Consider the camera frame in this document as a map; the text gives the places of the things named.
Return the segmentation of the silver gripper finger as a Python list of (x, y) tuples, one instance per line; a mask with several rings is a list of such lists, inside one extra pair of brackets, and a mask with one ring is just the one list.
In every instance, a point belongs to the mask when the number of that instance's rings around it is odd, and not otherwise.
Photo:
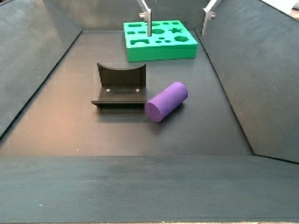
[(139, 14), (139, 17), (146, 21), (147, 23), (147, 36), (153, 36), (153, 10), (149, 8), (146, 0), (137, 0), (138, 4), (142, 9), (142, 13)]
[(215, 9), (221, 4), (221, 0), (210, 0), (207, 6), (203, 8), (205, 17), (203, 17), (203, 24), (201, 29), (201, 35), (206, 35), (207, 25), (209, 22), (217, 17)]

